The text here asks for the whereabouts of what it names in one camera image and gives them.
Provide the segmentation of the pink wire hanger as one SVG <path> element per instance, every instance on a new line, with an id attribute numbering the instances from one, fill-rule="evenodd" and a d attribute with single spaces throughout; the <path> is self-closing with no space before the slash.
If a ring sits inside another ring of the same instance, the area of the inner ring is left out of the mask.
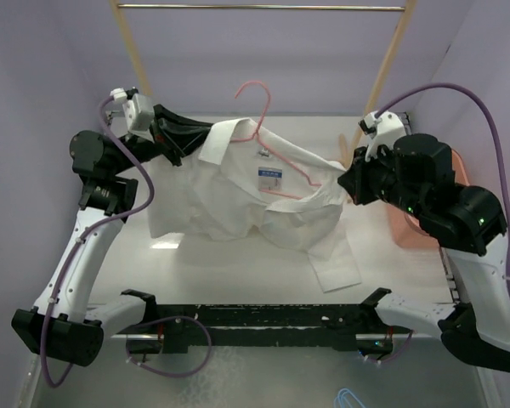
<path id="1" fill-rule="evenodd" d="M 241 84 L 240 87 L 237 89 L 237 91 L 235 92 L 235 99 L 237 99 L 246 88 L 249 88 L 251 86 L 259 86 L 260 88 L 262 88 L 264 90 L 266 97 L 265 97 L 263 109 L 259 115 L 257 125 L 254 128 L 252 134 L 249 137 L 245 137 L 242 139 L 232 138 L 230 140 L 230 143 L 231 144 L 240 144 L 240 143 L 247 143 L 247 142 L 255 141 L 264 150 L 267 150 L 271 156 L 284 162 L 288 167 L 292 168 L 294 171 L 299 173 L 305 179 L 305 181 L 307 182 L 307 184 L 310 187 L 320 188 L 321 183 L 316 183 L 315 181 L 313 181 L 308 173 L 306 173 L 302 168 L 300 168 L 297 164 L 295 164 L 293 161 L 291 161 L 287 157 L 287 154 L 282 153 L 281 148 L 276 149 L 275 145 L 271 144 L 267 139 L 265 139 L 261 135 L 261 128 L 262 128 L 262 125 L 264 124 L 264 119 L 268 113 L 268 110 L 269 110 L 269 107 L 270 107 L 271 101 L 272 101 L 272 96 L 271 96 L 268 86 L 259 80 L 249 80 L 249 81 Z"/>

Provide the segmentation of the white dress shirt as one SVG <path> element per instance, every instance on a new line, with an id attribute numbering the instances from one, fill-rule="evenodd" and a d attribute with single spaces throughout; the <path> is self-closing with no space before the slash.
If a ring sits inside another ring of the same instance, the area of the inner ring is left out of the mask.
<path id="1" fill-rule="evenodd" d="M 337 183 L 344 167 L 262 127 L 265 139 L 321 183 L 312 188 L 255 141 L 230 143 L 249 137 L 256 125 L 250 118 L 216 122 L 180 167 L 162 157 L 150 162 L 151 236 L 182 233 L 231 241 L 257 230 L 277 247 L 306 252 L 323 292 L 360 284 L 346 233 L 347 193 Z"/>

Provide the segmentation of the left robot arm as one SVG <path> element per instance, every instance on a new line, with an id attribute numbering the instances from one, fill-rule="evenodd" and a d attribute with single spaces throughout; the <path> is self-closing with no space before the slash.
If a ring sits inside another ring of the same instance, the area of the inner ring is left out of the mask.
<path id="1" fill-rule="evenodd" d="M 40 297 L 28 309 L 14 312 L 11 326 L 25 346 L 46 365 L 49 360 L 69 367 L 93 363 L 105 339 L 130 327 L 139 333 L 155 329 L 159 317 L 154 295 L 127 289 L 113 301 L 88 308 L 89 295 L 111 244 L 128 218 L 148 207 L 134 204 L 138 180 L 121 174 L 162 157 L 179 164 L 206 138 L 211 127 L 178 116 L 156 105 L 146 134 L 128 131 L 117 138 L 81 131 L 69 150 L 72 171 L 82 181 L 82 192 L 71 238 L 57 269 Z"/>

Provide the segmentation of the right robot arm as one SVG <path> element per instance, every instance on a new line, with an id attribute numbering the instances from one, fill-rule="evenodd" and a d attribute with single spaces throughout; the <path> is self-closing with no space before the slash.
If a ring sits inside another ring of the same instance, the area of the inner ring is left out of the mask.
<path id="1" fill-rule="evenodd" d="M 356 149 L 337 182 L 355 205 L 383 201 L 415 218 L 439 243 L 467 293 L 466 302 L 439 306 L 379 288 L 362 303 L 362 326 L 427 334 L 465 364 L 510 373 L 510 227 L 499 199 L 485 188 L 457 183 L 451 147 L 424 133 L 380 145 L 375 155 Z"/>

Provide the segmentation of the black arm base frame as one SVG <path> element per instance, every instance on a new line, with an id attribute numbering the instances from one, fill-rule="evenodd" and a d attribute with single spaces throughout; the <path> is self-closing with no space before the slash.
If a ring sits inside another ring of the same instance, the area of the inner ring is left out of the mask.
<path id="1" fill-rule="evenodd" d="M 180 354 L 191 346 L 330 348 L 381 359 L 394 351 L 394 330 L 364 304 L 153 304 L 130 336 L 138 353 Z"/>

